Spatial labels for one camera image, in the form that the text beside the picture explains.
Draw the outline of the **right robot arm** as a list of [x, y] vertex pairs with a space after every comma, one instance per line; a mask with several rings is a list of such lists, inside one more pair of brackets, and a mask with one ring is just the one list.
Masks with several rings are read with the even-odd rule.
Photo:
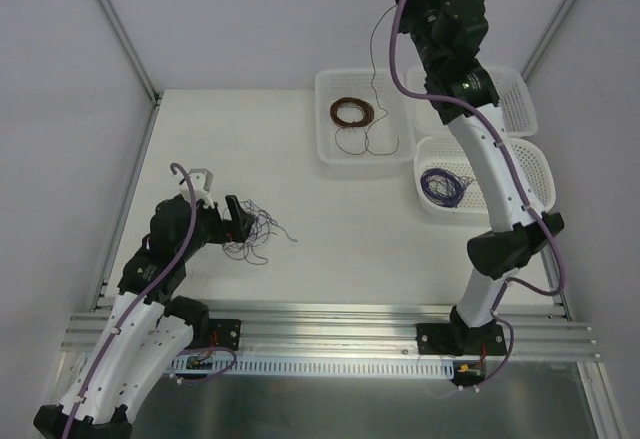
[[504, 132], [494, 82], [479, 62], [488, 31], [483, 0], [397, 0], [393, 37], [406, 34], [425, 72], [424, 93], [464, 151], [488, 210], [490, 229], [470, 239], [467, 288], [445, 323], [425, 324], [427, 347], [451, 356], [490, 349], [501, 329], [495, 310], [507, 285], [564, 228], [529, 189]]

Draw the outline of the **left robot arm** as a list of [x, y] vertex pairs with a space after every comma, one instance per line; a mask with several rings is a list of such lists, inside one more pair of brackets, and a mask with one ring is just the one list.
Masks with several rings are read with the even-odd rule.
[[85, 367], [34, 426], [45, 438], [128, 438], [147, 396], [184, 350], [211, 345], [209, 312], [176, 295], [186, 263], [209, 244], [245, 242], [254, 217], [237, 197], [216, 204], [181, 195], [156, 206], [140, 248], [123, 269], [111, 313]]

